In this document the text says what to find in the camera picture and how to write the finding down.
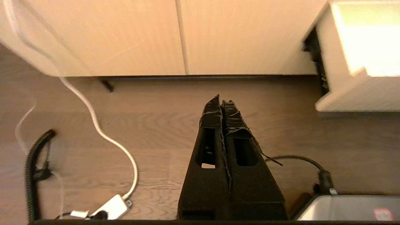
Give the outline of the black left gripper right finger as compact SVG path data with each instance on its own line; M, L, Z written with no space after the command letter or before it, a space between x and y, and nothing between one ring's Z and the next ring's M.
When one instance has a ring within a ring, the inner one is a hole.
M286 202L259 143L233 101L222 102L230 212L235 220L288 220Z

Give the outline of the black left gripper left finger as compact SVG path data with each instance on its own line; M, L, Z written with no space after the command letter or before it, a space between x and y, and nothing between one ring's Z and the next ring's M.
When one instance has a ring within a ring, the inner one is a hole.
M223 220L230 200L232 177L224 134L224 115L217 94L199 120L177 208L178 220Z

